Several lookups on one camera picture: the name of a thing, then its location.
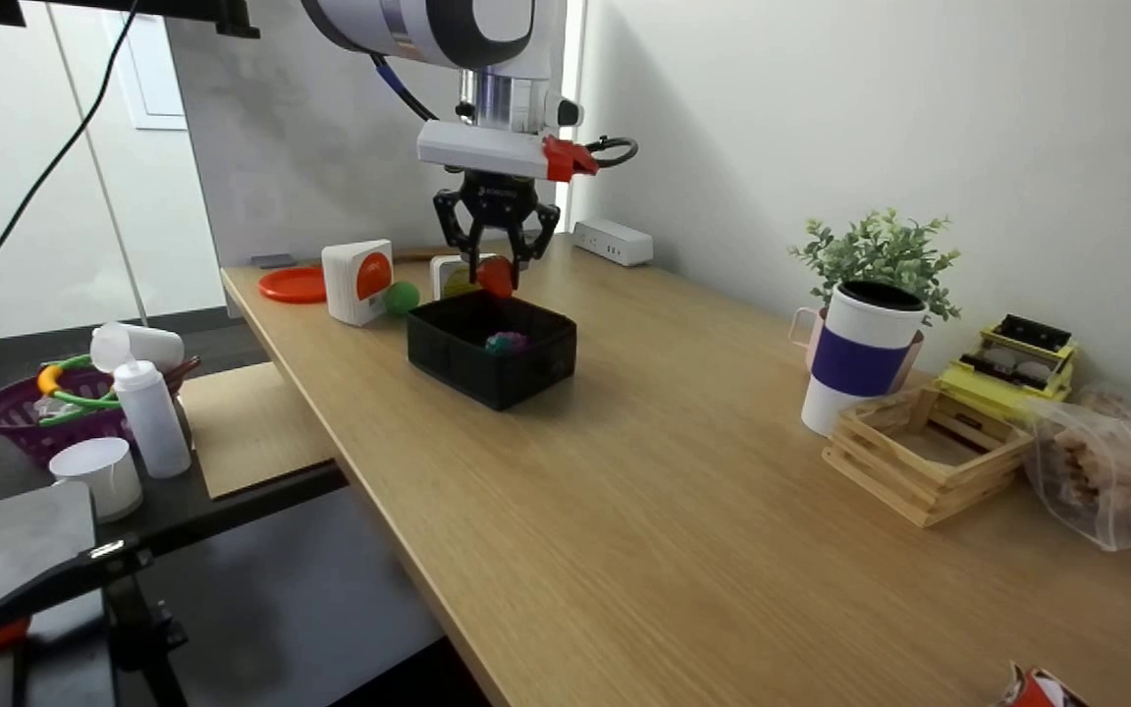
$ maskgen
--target purple basket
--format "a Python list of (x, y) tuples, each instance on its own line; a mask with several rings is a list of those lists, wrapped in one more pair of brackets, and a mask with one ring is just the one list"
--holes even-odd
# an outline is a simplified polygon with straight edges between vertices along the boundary
[[(197, 370), (197, 360), (184, 360), (163, 374), (169, 392), (184, 383), (184, 377)], [(62, 370), (62, 387), (76, 395), (102, 395), (108, 392), (108, 377), (98, 370)], [(90, 434), (128, 434), (127, 432), (127, 412), (120, 408), (102, 408), (90, 415), (76, 415), (62, 423), (40, 423), (35, 421), (35, 400), (40, 400), (35, 377), (15, 381), (0, 387), (0, 434), (9, 434), (35, 466), (48, 466), (48, 458), (78, 440)]]

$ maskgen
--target wooden tray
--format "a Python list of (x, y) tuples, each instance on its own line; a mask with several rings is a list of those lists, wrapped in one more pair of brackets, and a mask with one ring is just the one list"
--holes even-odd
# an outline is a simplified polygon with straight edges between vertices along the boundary
[(940, 527), (1012, 484), (1032, 434), (940, 387), (849, 408), (826, 462), (913, 527)]
[(269, 360), (193, 377), (178, 400), (206, 497), (333, 458), (327, 429)]

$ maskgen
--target toy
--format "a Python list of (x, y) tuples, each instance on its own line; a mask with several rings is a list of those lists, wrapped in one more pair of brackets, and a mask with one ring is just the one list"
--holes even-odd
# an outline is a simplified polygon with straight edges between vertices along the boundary
[(1077, 344), (1069, 328), (1006, 314), (981, 335), (977, 354), (963, 354), (942, 370), (940, 383), (963, 406), (1027, 423), (1049, 400), (1069, 400)]
[(35, 415), (40, 423), (68, 423), (68, 421), (78, 421), (78, 415), (94, 415), (94, 412), (104, 412), (104, 408), (120, 408), (117, 392), (98, 392), (98, 395), (78, 395), (78, 392), (68, 392), (62, 387), (62, 374), (68, 370), (94, 370), (90, 357), (62, 357), (62, 360), (49, 360), (40, 370), (35, 383), (40, 383), (40, 400), (35, 400)]
[(258, 293), (273, 302), (327, 302), (327, 269), (320, 261), (267, 269), (258, 275)]
[(407, 309), (420, 302), (420, 289), (412, 281), (394, 281), (386, 288), (382, 302), (386, 302), (386, 314), (407, 318)]
[(347, 327), (370, 327), (386, 314), (386, 288), (394, 281), (394, 242), (358, 239), (320, 248), (327, 309)]
[(1069, 690), (1065, 679), (1032, 669), (1012, 669), (1012, 686), (1002, 700), (1006, 707), (1082, 707), (1081, 694)]
[(511, 357), (511, 354), (525, 354), (525, 348), (530, 348), (530, 339), (522, 328), (493, 328), (483, 343), (483, 354), (491, 354), (491, 357)]

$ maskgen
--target white pot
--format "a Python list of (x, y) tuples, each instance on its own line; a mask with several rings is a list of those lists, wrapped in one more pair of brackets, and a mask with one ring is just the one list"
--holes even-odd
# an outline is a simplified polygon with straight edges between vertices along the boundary
[(903, 383), (917, 327), (921, 302), (896, 288), (836, 288), (814, 339), (810, 387), (802, 400), (805, 429), (830, 434), (845, 408), (886, 395)]
[[(822, 328), (826, 328), (826, 314), (814, 309), (814, 306), (802, 306), (797, 318), (793, 318), (793, 344), (802, 348), (805, 377), (814, 374), (814, 354), (816, 354)], [(909, 370), (917, 360), (917, 348), (921, 348), (921, 328), (913, 328), (913, 339), (905, 344), (905, 357), (903, 357), (903, 364), (891, 377), (891, 392), (905, 383), (905, 377), (909, 377)]]

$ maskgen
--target wooden crate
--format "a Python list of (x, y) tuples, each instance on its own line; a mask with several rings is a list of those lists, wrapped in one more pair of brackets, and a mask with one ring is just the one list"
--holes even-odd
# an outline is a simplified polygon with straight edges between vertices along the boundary
[(940, 527), (1012, 484), (1032, 434), (940, 387), (849, 408), (826, 458), (913, 527)]

